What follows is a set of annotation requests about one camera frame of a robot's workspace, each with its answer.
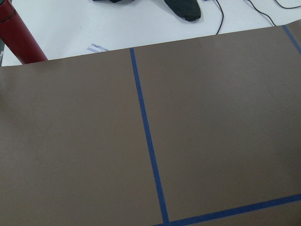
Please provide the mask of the small paper label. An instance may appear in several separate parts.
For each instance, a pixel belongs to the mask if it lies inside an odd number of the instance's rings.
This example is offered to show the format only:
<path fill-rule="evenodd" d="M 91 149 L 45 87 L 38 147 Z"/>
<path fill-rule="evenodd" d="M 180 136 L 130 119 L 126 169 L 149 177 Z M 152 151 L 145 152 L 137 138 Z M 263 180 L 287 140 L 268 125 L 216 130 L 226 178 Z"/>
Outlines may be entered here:
<path fill-rule="evenodd" d="M 87 50 L 90 51 L 90 52 L 93 52 L 93 53 L 108 51 L 106 48 L 103 48 L 103 47 L 98 46 L 98 45 L 93 44 L 93 43 L 87 48 Z"/>

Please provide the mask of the black cloth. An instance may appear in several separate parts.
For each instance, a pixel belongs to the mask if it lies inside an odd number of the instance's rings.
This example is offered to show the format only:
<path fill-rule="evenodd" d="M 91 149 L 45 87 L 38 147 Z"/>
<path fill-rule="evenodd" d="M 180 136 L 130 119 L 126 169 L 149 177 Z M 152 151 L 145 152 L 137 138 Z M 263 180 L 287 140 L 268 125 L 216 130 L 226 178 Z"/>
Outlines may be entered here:
<path fill-rule="evenodd" d="M 150 2 L 184 21 L 195 22 L 202 16 L 197 0 L 150 0 Z"/>

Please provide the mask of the red cylinder bottle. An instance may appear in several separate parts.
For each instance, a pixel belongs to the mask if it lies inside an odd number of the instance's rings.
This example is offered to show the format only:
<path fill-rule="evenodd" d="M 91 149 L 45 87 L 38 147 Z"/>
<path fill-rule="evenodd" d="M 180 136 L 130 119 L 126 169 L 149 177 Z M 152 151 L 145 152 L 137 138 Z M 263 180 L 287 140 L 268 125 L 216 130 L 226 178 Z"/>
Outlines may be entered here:
<path fill-rule="evenodd" d="M 0 2 L 0 39 L 22 64 L 47 61 L 47 57 L 9 0 Z"/>

